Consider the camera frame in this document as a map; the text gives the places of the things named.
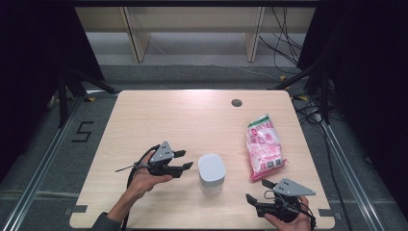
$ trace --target cable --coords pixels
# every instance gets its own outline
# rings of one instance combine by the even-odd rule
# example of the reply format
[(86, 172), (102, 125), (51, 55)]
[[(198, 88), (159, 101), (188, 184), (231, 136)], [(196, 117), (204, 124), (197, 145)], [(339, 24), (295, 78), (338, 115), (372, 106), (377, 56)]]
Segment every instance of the cable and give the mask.
[[(168, 57), (168, 54), (167, 54), (162, 48), (160, 48), (160, 46), (159, 46), (153, 39), (151, 39), (150, 41), (153, 43), (153, 45), (154, 45), (160, 52), (162, 52), (162, 54), (165, 55), (166, 59), (167, 59), (170, 63), (172, 63), (172, 64), (177, 64), (177, 65), (200, 66), (200, 65), (197, 65), (197, 64), (178, 64), (178, 63), (174, 62), (173, 60), (171, 60), (171, 59)], [(246, 72), (246, 73), (249, 73), (249, 74), (267, 76), (268, 78), (272, 79), (273, 81), (282, 83), (281, 80), (278, 80), (278, 79), (276, 79), (275, 77), (272, 77), (272, 76), (267, 75), (267, 74), (265, 74), (265, 73), (260, 73), (260, 72), (254, 72), (254, 71), (246, 70), (246, 69), (243, 69), (242, 67), (238, 67), (238, 66), (217, 65), (217, 64), (209, 64), (209, 66), (216, 66), (216, 67), (222, 67), (222, 68), (238, 69), (238, 70), (240, 70), (240, 71), (243, 71), (243, 72)]]
[(276, 47), (275, 47), (275, 48), (277, 48), (277, 46), (278, 46), (278, 44), (279, 44), (280, 41), (286, 42), (286, 43), (288, 44), (288, 47), (289, 47), (289, 50), (290, 50), (291, 55), (292, 55), (292, 57), (293, 57), (293, 60), (295, 60), (295, 62), (297, 63), (297, 60), (299, 59), (299, 57), (298, 57), (298, 54), (296, 53), (296, 51), (294, 50), (294, 48), (297, 48), (297, 49), (300, 50), (300, 49), (301, 49), (301, 46), (300, 46), (299, 44), (297, 44), (296, 42), (294, 42), (294, 41), (290, 38), (290, 36), (289, 36), (289, 34), (288, 34), (288, 26), (287, 26), (287, 23), (286, 23), (288, 8), (286, 8), (286, 7), (283, 8), (283, 23), (282, 23), (282, 24), (281, 24), (279, 18), (277, 17), (277, 14), (276, 14), (274, 8), (272, 7), (271, 9), (272, 9), (273, 15), (274, 15), (274, 17), (275, 17), (275, 19), (276, 19), (276, 21), (277, 21), (277, 23), (278, 23), (278, 25), (279, 25), (279, 28), (280, 28), (280, 35), (279, 35), (279, 37), (276, 36), (274, 33), (272, 33), (274, 36), (276, 36), (276, 37), (278, 38), (278, 42), (276, 43)]
[[(324, 144), (325, 144), (326, 153), (327, 153), (327, 160), (328, 160), (329, 168), (330, 168), (330, 175), (331, 175), (331, 178), (333, 180), (334, 187), (336, 189), (336, 192), (338, 194), (339, 200), (341, 202), (341, 205), (342, 205), (342, 208), (343, 208), (343, 211), (344, 211), (344, 216), (345, 216), (345, 220), (347, 222), (348, 230), (352, 231), (351, 223), (350, 223), (350, 220), (349, 220), (349, 217), (348, 217), (347, 210), (345, 209), (342, 194), (340, 193), (340, 189), (339, 189), (336, 177), (334, 175), (333, 164), (332, 164), (332, 160), (331, 160), (329, 137), (327, 136), (324, 128), (321, 125), (321, 123), (323, 122), (323, 120), (321, 119), (321, 116), (319, 116), (319, 119), (316, 119), (314, 116), (311, 116), (311, 115), (319, 115), (319, 111), (320, 111), (319, 106), (312, 105), (312, 101), (309, 101), (304, 108), (302, 108), (300, 110), (295, 109), (295, 111), (297, 113), (302, 113), (303, 115), (305, 115), (305, 117), (307, 117), (308, 121), (312, 121), (311, 124), (317, 124), (319, 126), (319, 128), (321, 129), (322, 133), (323, 133)], [(307, 114), (306, 109), (310, 109), (310, 108), (314, 108), (314, 110), (313, 110), (313, 112), (311, 114)]]

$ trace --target pink snack bag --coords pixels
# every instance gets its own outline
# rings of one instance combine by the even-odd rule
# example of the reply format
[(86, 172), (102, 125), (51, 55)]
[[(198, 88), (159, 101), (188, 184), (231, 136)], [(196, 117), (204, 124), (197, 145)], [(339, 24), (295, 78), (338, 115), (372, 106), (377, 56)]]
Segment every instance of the pink snack bag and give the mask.
[(281, 144), (268, 114), (248, 125), (246, 147), (252, 166), (252, 180), (258, 180), (285, 165), (285, 161), (282, 161)]

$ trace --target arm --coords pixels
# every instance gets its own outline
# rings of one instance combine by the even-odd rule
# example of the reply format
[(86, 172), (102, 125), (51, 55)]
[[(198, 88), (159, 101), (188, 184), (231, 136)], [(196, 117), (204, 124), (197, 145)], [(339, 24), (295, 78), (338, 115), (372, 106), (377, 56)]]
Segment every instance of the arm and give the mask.
[[(144, 158), (143, 162), (147, 163), (147, 160), (150, 159), (153, 153), (154, 151), (151, 151)], [(137, 200), (142, 198), (145, 193), (151, 191), (155, 185), (170, 181), (171, 179), (172, 177), (170, 175), (150, 175), (149, 171), (145, 167), (138, 169), (135, 172), (129, 188), (123, 193), (123, 195), (107, 215), (103, 213), (101, 214), (101, 216), (99, 216), (98, 220), (92, 226), (91, 230), (101, 230), (97, 227), (101, 227), (100, 224), (102, 223), (105, 223), (106, 225), (110, 225), (111, 223), (117, 224), (116, 229), (102, 230), (117, 230)]]
[[(308, 211), (309, 200), (305, 196), (300, 196), (301, 209)], [(297, 218), (290, 222), (285, 223), (284, 221), (278, 219), (276, 216), (271, 214), (265, 214), (265, 219), (273, 224), (280, 231), (310, 231), (310, 219), (306, 215), (299, 213)]]

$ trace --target small round hole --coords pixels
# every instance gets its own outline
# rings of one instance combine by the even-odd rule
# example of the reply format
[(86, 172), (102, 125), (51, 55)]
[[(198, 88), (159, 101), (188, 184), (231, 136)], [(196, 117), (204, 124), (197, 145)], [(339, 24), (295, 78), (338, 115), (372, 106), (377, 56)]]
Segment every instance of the small round hole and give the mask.
[(241, 101), (240, 99), (233, 99), (233, 100), (231, 101), (231, 104), (232, 104), (234, 107), (240, 107), (240, 106), (242, 106), (242, 101)]

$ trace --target human hand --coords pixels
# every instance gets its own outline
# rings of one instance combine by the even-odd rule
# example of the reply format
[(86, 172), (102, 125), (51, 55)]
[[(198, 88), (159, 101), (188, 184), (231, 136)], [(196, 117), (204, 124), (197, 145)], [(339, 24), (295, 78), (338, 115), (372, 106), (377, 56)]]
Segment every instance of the human hand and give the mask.
[[(301, 195), (299, 197), (300, 199), (300, 209), (303, 211), (308, 211), (309, 207), (309, 200), (304, 196)], [(299, 213), (297, 215), (297, 218), (290, 222), (286, 223), (280, 219), (278, 219), (276, 216), (271, 215), (271, 214), (265, 214), (265, 219), (269, 221), (273, 226), (275, 226), (279, 231), (310, 231), (310, 219), (306, 215)]]
[[(154, 152), (154, 150), (149, 152), (141, 161), (141, 164), (146, 165)], [(145, 193), (150, 192), (155, 185), (170, 181), (171, 179), (173, 179), (171, 175), (154, 176), (149, 173), (146, 167), (141, 167), (135, 172), (126, 193), (136, 201), (142, 198)]]
[[(149, 152), (141, 163), (147, 164), (154, 152), (154, 150)], [(154, 176), (149, 173), (146, 167), (141, 167), (133, 175), (132, 182), (126, 192), (108, 213), (108, 218), (122, 222), (138, 199), (151, 191), (155, 185), (170, 181), (171, 179), (173, 179), (171, 175)]]

